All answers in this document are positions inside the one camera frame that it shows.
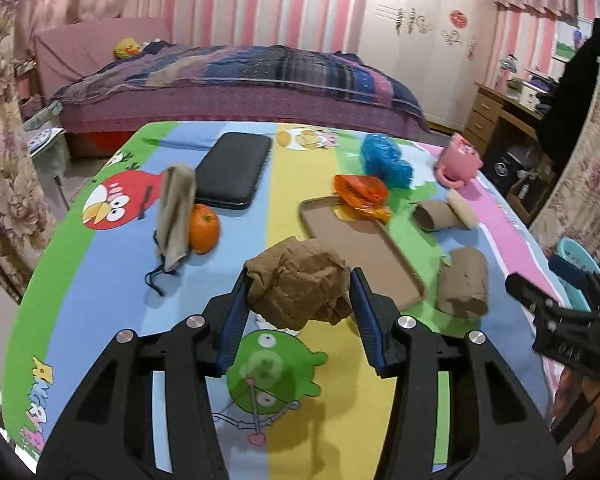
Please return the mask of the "person's right hand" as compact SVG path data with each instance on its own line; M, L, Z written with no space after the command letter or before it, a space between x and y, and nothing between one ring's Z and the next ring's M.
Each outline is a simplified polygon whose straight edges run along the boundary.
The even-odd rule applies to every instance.
M552 408L558 450L578 454L591 451L600 438L600 380L562 371Z

